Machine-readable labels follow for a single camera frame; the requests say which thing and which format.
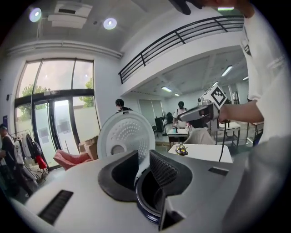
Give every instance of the table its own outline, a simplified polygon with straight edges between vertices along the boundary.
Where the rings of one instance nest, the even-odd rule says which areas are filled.
[[[178,129],[178,132],[176,132],[176,129],[171,129],[167,132],[167,135],[171,146],[172,142],[184,142],[188,137],[188,129]]]
[[[177,154],[177,146],[178,145],[173,145],[168,152],[172,154]],[[184,146],[187,148],[186,150],[189,153],[188,155],[185,155],[186,157],[208,161],[219,161],[222,149],[222,145],[184,144]],[[228,150],[228,147],[225,145],[223,147],[221,162],[232,163],[231,154]]]
[[[224,124],[219,124],[219,130],[218,131],[224,131]],[[213,139],[216,141],[216,143],[218,142],[222,142],[222,141],[218,141],[217,140],[217,133],[218,131],[216,131],[216,139],[215,136],[213,136]],[[228,136],[227,132],[232,131],[232,136]],[[240,134],[241,134],[241,126],[240,124],[236,123],[236,122],[230,122],[226,124],[226,138],[225,138],[225,142],[230,142],[231,144],[234,144],[234,140],[236,139],[237,142],[236,144],[234,144],[236,147],[238,147],[239,144],[239,140],[240,140]]]
[[[259,131],[262,131],[264,129],[264,122],[251,123],[251,124],[255,126],[255,135],[254,135],[254,137],[248,137],[248,135],[249,135],[249,123],[247,123],[246,142],[247,142],[247,140],[249,140],[251,143],[253,143],[253,140],[259,134]]]

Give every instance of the clothing rack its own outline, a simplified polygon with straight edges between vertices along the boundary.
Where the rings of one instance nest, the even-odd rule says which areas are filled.
[[[12,135],[15,135],[15,136],[16,136],[17,133],[22,133],[22,132],[29,133],[29,135],[30,135],[30,137],[31,137],[31,132],[30,132],[29,129],[25,129],[25,130],[22,130],[22,131],[18,131],[18,132],[16,132],[16,133],[12,133],[12,134],[10,134],[10,136],[12,136]]]

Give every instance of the ceiling light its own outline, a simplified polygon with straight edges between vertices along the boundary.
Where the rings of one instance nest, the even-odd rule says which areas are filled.
[[[41,18],[41,9],[34,8],[29,14],[29,20],[31,22],[37,22]]]
[[[219,11],[223,11],[223,10],[233,10],[234,7],[218,7]]]
[[[113,19],[113,18],[108,18],[103,23],[104,28],[107,30],[111,30],[111,29],[115,28],[116,25],[117,25],[117,21],[116,21],[116,19]]]
[[[167,92],[172,92],[172,90],[170,90],[169,88],[167,88],[165,86],[163,86],[162,89],[165,90],[165,91],[167,91]]]
[[[225,75],[227,75],[228,72],[231,71],[231,69],[232,69],[232,66],[228,66],[221,76],[224,77]]]

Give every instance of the black vent slot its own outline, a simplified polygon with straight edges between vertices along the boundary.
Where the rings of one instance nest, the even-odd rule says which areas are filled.
[[[228,174],[228,170],[219,167],[212,167],[208,171],[216,173],[218,175],[226,176]]]
[[[68,9],[59,9],[59,13],[68,13],[68,14],[75,14],[75,10],[68,10]]]
[[[53,225],[72,195],[73,192],[61,190],[45,209],[41,211],[39,217]]]

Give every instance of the glass window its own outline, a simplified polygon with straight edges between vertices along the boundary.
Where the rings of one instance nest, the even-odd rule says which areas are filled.
[[[30,135],[33,136],[30,104],[16,108],[16,132],[24,130],[29,130]]]
[[[34,93],[71,89],[74,62],[73,60],[44,61]]]
[[[32,94],[33,83],[39,66],[40,61],[26,64],[24,74],[20,80],[21,84],[17,97],[30,96]]]
[[[93,89],[93,63],[76,61],[73,89]]]
[[[73,97],[74,116],[80,142],[99,135],[100,128],[93,96]]]

